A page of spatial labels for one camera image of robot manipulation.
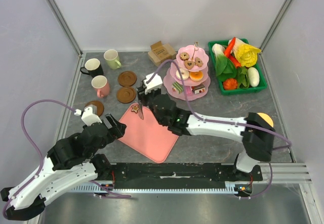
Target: mug handle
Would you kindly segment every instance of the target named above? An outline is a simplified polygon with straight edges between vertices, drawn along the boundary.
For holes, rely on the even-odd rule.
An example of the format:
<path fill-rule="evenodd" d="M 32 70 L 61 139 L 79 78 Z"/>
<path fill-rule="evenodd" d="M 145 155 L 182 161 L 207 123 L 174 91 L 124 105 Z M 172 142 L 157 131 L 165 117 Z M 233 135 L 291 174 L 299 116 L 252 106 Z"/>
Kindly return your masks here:
<path fill-rule="evenodd" d="M 99 98 L 103 98 L 104 97 L 104 95 L 101 93 L 101 90 L 100 89 L 97 91 L 97 96 Z"/>
<path fill-rule="evenodd" d="M 90 73 L 82 71 L 83 69 L 86 69 L 84 66 L 80 68 L 80 72 L 84 75 L 90 75 Z"/>
<path fill-rule="evenodd" d="M 122 66 L 122 64 L 119 62 L 119 60 L 115 60 L 115 62 L 116 62 L 117 65 L 118 65 L 117 69 L 120 68 L 120 67 Z"/>

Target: white wall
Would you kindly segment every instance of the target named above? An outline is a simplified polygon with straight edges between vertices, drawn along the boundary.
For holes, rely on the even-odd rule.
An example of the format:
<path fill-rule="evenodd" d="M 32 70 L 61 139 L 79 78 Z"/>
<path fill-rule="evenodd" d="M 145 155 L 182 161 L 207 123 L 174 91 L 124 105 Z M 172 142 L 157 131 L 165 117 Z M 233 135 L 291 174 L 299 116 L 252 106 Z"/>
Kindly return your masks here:
<path fill-rule="evenodd" d="M 233 36 L 260 46 L 284 0 L 56 0 L 83 50 L 175 48 Z"/>
<path fill-rule="evenodd" d="M 38 166 L 20 117 L 39 99 L 66 101 L 77 54 L 45 0 L 0 0 L 0 189 L 16 186 Z M 54 143 L 62 107 L 35 106 L 26 128 L 43 154 Z M 0 223 L 5 221 L 0 216 Z"/>
<path fill-rule="evenodd" d="M 294 0 L 263 58 L 297 158 L 324 206 L 324 0 Z"/>

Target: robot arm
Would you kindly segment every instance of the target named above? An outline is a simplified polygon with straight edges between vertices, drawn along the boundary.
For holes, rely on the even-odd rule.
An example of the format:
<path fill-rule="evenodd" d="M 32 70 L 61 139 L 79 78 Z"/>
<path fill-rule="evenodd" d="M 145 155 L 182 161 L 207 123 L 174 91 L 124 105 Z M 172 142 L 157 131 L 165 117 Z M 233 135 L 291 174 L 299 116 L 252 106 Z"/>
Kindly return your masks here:
<path fill-rule="evenodd" d="M 29 220 L 74 187 L 90 180 L 107 178 L 111 165 L 104 154 L 95 153 L 122 137 L 126 126 L 112 115 L 106 115 L 105 123 L 95 113 L 96 107 L 92 105 L 84 112 L 76 110 L 75 115 L 81 116 L 86 124 L 84 130 L 59 140 L 48 151 L 38 176 L 35 175 L 36 169 L 18 186 L 1 190 L 3 201 L 13 199 L 6 211 L 8 219 Z M 35 179 L 13 196 L 32 177 Z"/>
<path fill-rule="evenodd" d="M 271 127 L 261 116 L 249 113 L 247 117 L 221 118 L 198 114 L 203 120 L 197 119 L 190 111 L 180 109 L 176 102 L 166 94 L 161 94 L 162 79 L 156 75 L 147 83 L 152 74 L 146 76 L 141 87 L 137 88 L 139 101 L 149 107 L 159 124 L 167 126 L 172 133 L 181 136 L 209 135 L 223 137 L 244 145 L 234 164 L 234 171 L 249 173 L 260 161 L 270 162 L 274 136 L 261 130 L 256 130 L 237 123 L 252 124 L 271 131 Z M 207 122 L 206 119 L 232 121 L 234 125 Z"/>

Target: green basket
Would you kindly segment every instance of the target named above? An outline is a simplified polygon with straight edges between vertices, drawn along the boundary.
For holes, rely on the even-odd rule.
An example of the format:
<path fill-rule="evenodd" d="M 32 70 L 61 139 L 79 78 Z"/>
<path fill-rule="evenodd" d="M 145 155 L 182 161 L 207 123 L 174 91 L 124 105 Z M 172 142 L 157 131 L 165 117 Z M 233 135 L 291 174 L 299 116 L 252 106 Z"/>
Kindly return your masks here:
<path fill-rule="evenodd" d="M 241 38 L 241 40 L 244 43 L 247 43 L 247 44 L 249 43 L 248 40 L 245 39 L 245 38 Z M 214 55 L 214 53 L 212 51 L 212 47 L 216 43 L 217 44 L 220 44 L 222 46 L 227 46 L 228 45 L 228 41 L 229 40 L 218 40 L 218 41 L 210 41 L 210 42 L 208 42 L 209 54 L 212 57 L 212 60 L 213 60 L 213 64 L 214 64 L 215 69 L 216 69 L 216 58 L 215 58 L 215 55 Z M 268 87 L 267 81 L 265 80 L 265 78 L 264 78 L 264 76 L 262 74 L 262 71 L 261 71 L 258 63 L 255 64 L 253 67 L 258 70 L 259 75 L 260 75 L 260 82 L 259 82 L 259 85 L 258 86 L 256 86 L 256 87 L 250 87 L 250 88 L 247 88 L 247 89 L 239 88 L 239 89 L 235 89 L 235 90 L 225 90 L 223 88 L 223 83 L 220 80 L 217 79 L 218 80 L 218 83 L 219 83 L 219 88 L 221 89 L 221 94 L 222 95 L 249 94 L 249 93 L 257 93 L 257 92 L 259 92 L 261 90 L 266 89 Z"/>

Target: carrot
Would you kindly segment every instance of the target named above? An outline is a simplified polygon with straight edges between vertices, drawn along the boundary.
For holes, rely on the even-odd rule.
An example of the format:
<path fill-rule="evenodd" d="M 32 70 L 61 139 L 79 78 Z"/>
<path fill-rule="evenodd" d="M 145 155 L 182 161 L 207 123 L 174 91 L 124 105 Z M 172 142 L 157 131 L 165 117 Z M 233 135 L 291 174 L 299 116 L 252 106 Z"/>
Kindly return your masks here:
<path fill-rule="evenodd" d="M 235 68 L 237 68 L 237 67 L 241 67 L 241 63 L 234 57 L 234 56 L 232 56 L 232 55 L 229 55 L 229 57 L 228 57 L 230 60 L 231 60 L 231 62 L 234 64 L 234 66 L 235 66 Z"/>
<path fill-rule="evenodd" d="M 223 82 L 223 87 L 225 90 L 234 90 L 237 89 L 238 83 L 234 78 L 229 78 Z"/>
<path fill-rule="evenodd" d="M 224 55 L 226 57 L 229 57 L 229 55 L 231 54 L 231 50 L 233 49 L 234 47 L 234 44 L 235 44 L 235 37 L 232 39 L 231 43 L 229 43 L 228 47 L 226 48 L 226 50 L 224 51 Z"/>

